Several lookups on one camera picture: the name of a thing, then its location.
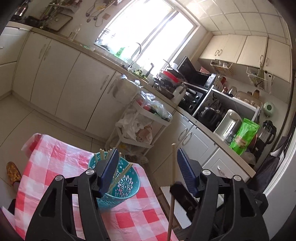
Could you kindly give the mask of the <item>white rolling kitchen cart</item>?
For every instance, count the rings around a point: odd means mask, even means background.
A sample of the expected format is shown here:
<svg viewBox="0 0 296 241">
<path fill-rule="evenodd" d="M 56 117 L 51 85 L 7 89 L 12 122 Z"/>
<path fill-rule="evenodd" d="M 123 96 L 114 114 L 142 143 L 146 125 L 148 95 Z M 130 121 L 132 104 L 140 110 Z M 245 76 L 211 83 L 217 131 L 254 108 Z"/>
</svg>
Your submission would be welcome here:
<svg viewBox="0 0 296 241">
<path fill-rule="evenodd" d="M 172 120 L 167 106 L 152 93 L 142 90 L 115 123 L 105 147 L 116 147 L 123 155 L 145 163 L 145 155 Z"/>
</svg>

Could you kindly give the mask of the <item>yellow slipper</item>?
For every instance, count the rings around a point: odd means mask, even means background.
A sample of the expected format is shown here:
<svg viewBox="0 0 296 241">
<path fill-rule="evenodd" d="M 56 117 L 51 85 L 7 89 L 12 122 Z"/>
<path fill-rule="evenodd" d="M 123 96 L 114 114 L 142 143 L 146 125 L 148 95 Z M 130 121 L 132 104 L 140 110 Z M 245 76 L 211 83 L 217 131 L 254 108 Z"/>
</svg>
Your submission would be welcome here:
<svg viewBox="0 0 296 241">
<path fill-rule="evenodd" d="M 6 173 L 11 184 L 20 183 L 22 175 L 20 174 L 14 162 L 8 162 L 6 165 Z"/>
</svg>

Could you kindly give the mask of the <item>white step stool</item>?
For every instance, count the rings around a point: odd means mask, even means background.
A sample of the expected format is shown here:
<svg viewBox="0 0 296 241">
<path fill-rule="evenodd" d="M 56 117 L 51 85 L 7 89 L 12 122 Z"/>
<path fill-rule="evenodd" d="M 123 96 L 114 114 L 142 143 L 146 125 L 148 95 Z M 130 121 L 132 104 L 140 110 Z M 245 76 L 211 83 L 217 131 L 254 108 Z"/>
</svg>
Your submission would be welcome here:
<svg viewBox="0 0 296 241">
<path fill-rule="evenodd" d="M 164 196 L 164 199 L 170 209 L 170 207 L 171 207 L 170 187 L 169 186 L 160 187 L 160 190 L 161 190 L 161 192 Z M 174 218 L 175 218 L 178 226 L 182 229 L 185 229 L 191 225 L 191 221 L 187 217 L 185 210 L 182 208 L 182 206 L 177 201 L 175 201 Z"/>
</svg>

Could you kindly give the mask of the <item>green snack bag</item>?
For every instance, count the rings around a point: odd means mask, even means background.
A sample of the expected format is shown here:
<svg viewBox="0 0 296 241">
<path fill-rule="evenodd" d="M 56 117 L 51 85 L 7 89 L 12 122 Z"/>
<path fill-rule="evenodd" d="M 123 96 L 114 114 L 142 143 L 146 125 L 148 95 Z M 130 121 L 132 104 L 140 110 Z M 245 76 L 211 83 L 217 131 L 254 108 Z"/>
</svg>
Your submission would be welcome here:
<svg viewBox="0 0 296 241">
<path fill-rule="evenodd" d="M 243 122 L 230 144 L 230 148 L 239 156 L 241 156 L 253 140 L 259 130 L 259 124 L 244 118 Z"/>
</svg>

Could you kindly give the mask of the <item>black blender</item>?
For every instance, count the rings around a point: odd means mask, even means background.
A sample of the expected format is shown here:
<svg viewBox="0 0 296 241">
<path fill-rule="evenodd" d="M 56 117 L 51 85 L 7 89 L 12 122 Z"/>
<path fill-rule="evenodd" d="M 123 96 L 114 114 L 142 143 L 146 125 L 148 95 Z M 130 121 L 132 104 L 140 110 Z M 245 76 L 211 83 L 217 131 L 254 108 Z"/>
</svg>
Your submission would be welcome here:
<svg viewBox="0 0 296 241">
<path fill-rule="evenodd" d="M 264 148 L 274 141 L 275 135 L 276 127 L 273 125 L 273 122 L 270 120 L 264 121 L 257 133 L 257 139 L 253 148 L 256 161 L 259 160 Z"/>
</svg>

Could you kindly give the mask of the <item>red white checkered tablecloth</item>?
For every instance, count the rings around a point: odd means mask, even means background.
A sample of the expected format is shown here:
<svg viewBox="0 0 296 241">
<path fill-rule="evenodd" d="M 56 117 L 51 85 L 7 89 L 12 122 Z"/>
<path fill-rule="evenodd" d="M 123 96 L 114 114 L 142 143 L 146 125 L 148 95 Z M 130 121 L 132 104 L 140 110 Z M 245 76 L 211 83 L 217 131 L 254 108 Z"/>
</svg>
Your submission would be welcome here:
<svg viewBox="0 0 296 241">
<path fill-rule="evenodd" d="M 175 240 L 144 169 L 135 164 L 121 190 L 137 193 L 101 213 L 119 155 L 88 167 L 90 152 L 48 135 L 34 134 L 23 146 L 29 162 L 16 197 L 16 232 L 25 240 Z"/>
</svg>

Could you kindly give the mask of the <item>chopstick in holder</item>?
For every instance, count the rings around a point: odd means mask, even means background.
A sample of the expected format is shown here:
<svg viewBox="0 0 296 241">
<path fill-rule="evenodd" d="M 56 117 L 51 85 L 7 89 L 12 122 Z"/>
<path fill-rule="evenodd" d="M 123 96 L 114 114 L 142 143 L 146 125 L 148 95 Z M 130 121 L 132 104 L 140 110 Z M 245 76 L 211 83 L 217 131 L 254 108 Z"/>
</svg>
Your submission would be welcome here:
<svg viewBox="0 0 296 241">
<path fill-rule="evenodd" d="M 105 159 L 105 155 L 104 155 L 104 149 L 100 149 L 100 160 L 104 160 Z"/>
<path fill-rule="evenodd" d="M 133 166 L 133 163 L 128 163 L 128 165 L 123 169 L 123 171 L 117 176 L 112 182 L 109 187 L 109 190 L 107 193 L 111 193 L 112 189 L 117 185 L 117 183 L 122 179 L 122 177 L 130 170 L 130 168 Z"/>
</svg>

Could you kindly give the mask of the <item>black rice cooker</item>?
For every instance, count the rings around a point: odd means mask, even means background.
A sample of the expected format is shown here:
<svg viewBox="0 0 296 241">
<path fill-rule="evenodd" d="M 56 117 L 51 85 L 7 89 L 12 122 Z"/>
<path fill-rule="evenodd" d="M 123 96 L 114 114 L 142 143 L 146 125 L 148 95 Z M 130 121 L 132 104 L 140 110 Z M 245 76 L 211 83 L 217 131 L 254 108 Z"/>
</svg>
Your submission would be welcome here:
<svg viewBox="0 0 296 241">
<path fill-rule="evenodd" d="M 205 107 L 199 114 L 199 122 L 208 128 L 217 126 L 221 121 L 220 111 L 210 107 Z"/>
</svg>

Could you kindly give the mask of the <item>stacked pots and pans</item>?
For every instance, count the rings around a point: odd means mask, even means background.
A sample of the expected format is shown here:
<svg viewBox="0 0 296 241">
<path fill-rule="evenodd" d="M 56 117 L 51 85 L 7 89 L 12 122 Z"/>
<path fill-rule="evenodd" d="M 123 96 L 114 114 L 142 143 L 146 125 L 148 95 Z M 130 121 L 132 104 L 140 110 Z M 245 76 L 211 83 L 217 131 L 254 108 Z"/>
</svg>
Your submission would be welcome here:
<svg viewBox="0 0 296 241">
<path fill-rule="evenodd" d="M 184 76 L 173 68 L 161 70 L 154 78 L 153 88 L 169 100 L 183 98 L 186 93 Z"/>
</svg>

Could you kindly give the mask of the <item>black microwave oven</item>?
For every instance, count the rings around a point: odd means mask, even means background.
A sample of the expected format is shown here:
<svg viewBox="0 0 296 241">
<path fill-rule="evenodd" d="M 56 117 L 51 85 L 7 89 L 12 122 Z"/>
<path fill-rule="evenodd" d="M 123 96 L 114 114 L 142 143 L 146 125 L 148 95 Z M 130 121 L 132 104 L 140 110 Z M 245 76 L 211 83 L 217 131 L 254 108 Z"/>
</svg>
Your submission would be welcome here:
<svg viewBox="0 0 296 241">
<path fill-rule="evenodd" d="M 182 59 L 182 61 L 178 65 L 177 70 L 183 75 L 183 77 L 185 78 L 185 80 L 187 80 L 189 84 L 207 90 L 212 87 L 214 81 L 216 80 L 216 75 L 214 73 L 206 74 L 197 71 L 187 56 Z"/>
</svg>

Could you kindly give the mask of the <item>white hanging trash bag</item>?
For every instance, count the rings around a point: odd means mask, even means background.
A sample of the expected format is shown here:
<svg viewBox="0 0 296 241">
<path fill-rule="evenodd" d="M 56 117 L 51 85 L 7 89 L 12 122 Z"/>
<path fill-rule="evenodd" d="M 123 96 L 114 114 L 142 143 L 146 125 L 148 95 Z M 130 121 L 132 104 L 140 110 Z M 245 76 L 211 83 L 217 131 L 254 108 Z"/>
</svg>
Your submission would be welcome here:
<svg viewBox="0 0 296 241">
<path fill-rule="evenodd" d="M 130 81 L 125 75 L 116 78 L 112 95 L 115 100 L 123 105 L 130 104 L 140 92 L 139 82 Z"/>
</svg>

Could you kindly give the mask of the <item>chrome sink faucet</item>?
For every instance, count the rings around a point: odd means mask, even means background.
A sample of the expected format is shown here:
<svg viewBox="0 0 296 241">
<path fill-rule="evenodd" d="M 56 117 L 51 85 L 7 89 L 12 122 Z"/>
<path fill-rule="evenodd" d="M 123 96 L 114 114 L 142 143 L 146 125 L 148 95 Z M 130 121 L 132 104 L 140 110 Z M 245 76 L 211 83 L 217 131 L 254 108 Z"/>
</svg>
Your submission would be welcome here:
<svg viewBox="0 0 296 241">
<path fill-rule="evenodd" d="M 138 44 L 138 51 L 135 53 L 135 55 L 132 58 L 132 62 L 130 63 L 130 65 L 128 66 L 128 70 L 132 69 L 133 64 L 137 61 L 137 59 L 139 58 L 140 54 L 142 53 L 142 45 L 140 43 Z"/>
</svg>

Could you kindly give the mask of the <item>clear plastic bottle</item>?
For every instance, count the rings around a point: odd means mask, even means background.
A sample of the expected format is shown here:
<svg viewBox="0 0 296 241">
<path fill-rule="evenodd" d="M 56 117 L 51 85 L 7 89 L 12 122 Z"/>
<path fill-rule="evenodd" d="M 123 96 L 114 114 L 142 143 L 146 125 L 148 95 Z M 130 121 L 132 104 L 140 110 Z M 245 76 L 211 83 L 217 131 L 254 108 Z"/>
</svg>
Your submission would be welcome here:
<svg viewBox="0 0 296 241">
<path fill-rule="evenodd" d="M 81 29 L 81 24 L 76 26 L 75 29 L 70 33 L 69 37 L 68 37 L 68 40 L 70 41 L 74 41 L 76 36 L 78 35 L 80 29 Z"/>
</svg>

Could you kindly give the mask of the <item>black cutting board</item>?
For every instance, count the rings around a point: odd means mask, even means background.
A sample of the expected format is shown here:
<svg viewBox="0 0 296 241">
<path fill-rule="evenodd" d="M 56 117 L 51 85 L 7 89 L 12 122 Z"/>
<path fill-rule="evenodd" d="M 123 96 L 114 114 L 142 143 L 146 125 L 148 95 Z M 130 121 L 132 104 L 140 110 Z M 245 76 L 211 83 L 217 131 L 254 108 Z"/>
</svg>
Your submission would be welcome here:
<svg viewBox="0 0 296 241">
<path fill-rule="evenodd" d="M 67 23 L 69 23 L 73 19 L 72 16 L 65 15 L 62 13 L 58 13 L 55 17 L 53 17 L 47 25 L 47 28 L 53 31 L 60 31 Z"/>
</svg>

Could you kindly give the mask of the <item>wall spice rack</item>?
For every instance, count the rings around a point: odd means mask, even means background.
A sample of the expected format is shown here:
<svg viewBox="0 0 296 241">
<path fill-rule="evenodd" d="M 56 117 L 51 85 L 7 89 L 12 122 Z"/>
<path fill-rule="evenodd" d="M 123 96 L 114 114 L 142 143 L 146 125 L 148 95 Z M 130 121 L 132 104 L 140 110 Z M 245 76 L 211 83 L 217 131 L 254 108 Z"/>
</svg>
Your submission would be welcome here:
<svg viewBox="0 0 296 241">
<path fill-rule="evenodd" d="M 40 16 L 40 29 L 50 28 L 50 21 L 58 22 L 57 15 L 64 14 L 73 19 L 82 1 L 51 1 Z"/>
</svg>

